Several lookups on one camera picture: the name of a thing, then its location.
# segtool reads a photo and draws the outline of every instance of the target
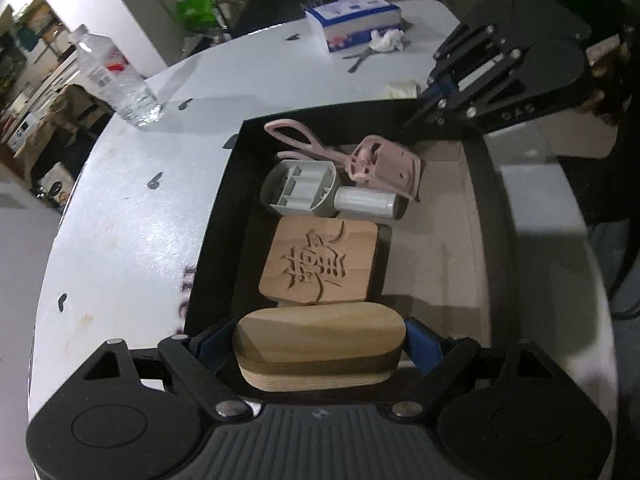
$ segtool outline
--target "engraved wooden block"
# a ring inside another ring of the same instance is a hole
[[[284,217],[273,237],[260,293],[297,304],[366,300],[377,240],[373,222]]]
[[[238,322],[233,349],[255,388],[324,390],[388,379],[404,335],[402,317],[377,303],[265,308]]]

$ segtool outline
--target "black mount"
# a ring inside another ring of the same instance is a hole
[[[405,127],[488,133],[577,106],[591,93],[582,49],[590,35],[553,0],[483,0],[434,54],[429,87]]]
[[[40,477],[585,480],[609,454],[605,417],[535,344],[481,349],[409,318],[404,350],[424,377],[397,401],[254,412],[215,375],[234,326],[101,345],[29,426]]]

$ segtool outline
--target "plastic water bottle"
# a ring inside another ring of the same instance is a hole
[[[160,116],[158,99],[110,38],[89,34],[86,26],[80,25],[71,40],[76,44],[81,72],[124,120],[144,126]]]

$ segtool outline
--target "screw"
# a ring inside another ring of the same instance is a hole
[[[146,186],[149,189],[158,189],[160,187],[160,178],[162,177],[162,171],[153,177]]]
[[[58,298],[58,310],[62,312],[65,309],[66,292]]]
[[[410,418],[412,416],[418,416],[422,413],[423,407],[417,402],[412,400],[400,400],[391,406],[391,413],[401,418]]]
[[[178,105],[178,110],[186,110],[189,103],[193,101],[193,97]]]
[[[249,409],[249,406],[242,400],[223,400],[216,404],[216,411],[219,416],[232,417],[242,415]]]

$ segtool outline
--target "white box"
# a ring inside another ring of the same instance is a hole
[[[314,35],[329,52],[371,41],[371,31],[400,28],[400,7],[385,0],[339,0],[306,11]]]

